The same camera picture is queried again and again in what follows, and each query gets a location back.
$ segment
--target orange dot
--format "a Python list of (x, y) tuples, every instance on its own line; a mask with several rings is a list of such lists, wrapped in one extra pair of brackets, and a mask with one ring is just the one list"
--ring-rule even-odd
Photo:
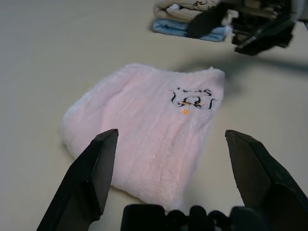
[(187, 115), (188, 114), (188, 111), (186, 109), (183, 109), (182, 110), (183, 114)]

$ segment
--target embroidered logo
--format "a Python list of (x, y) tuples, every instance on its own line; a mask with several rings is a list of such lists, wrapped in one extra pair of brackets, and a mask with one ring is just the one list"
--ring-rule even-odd
[(173, 91), (171, 102), (176, 107), (194, 106), (198, 109), (212, 109), (214, 106), (214, 98), (211, 98), (212, 91), (210, 89), (203, 90), (182, 90), (177, 88)]

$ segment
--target beige towel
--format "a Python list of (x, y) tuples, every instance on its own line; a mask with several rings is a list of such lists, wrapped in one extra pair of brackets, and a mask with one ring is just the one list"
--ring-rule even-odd
[(154, 15), (157, 18), (188, 23), (218, 2), (219, 0), (157, 0)]

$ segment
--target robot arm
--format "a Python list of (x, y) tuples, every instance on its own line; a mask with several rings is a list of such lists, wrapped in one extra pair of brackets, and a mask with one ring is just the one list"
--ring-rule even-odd
[(239, 13), (231, 22), (235, 51), (247, 55), (257, 55), (274, 46), (286, 48), (293, 37), (295, 23), (308, 22), (306, 0), (223, 0), (217, 7), (198, 15), (186, 28), (186, 36), (206, 35), (219, 26), (228, 10)]

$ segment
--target black mechanical part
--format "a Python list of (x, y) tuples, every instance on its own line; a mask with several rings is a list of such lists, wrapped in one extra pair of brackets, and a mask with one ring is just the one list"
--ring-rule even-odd
[(245, 206), (262, 208), (275, 231), (307, 231), (308, 198), (290, 173), (251, 136), (227, 130), (226, 138)]
[(116, 129), (97, 135), (73, 162), (37, 231), (87, 231), (104, 212), (116, 153)]
[[(245, 207), (229, 217), (193, 206), (189, 216), (165, 215), (159, 205), (128, 205), (121, 231), (307, 231), (308, 198), (262, 143), (225, 133), (236, 185)], [(103, 214), (111, 183), (118, 131), (98, 135), (67, 171), (38, 231), (87, 231)]]

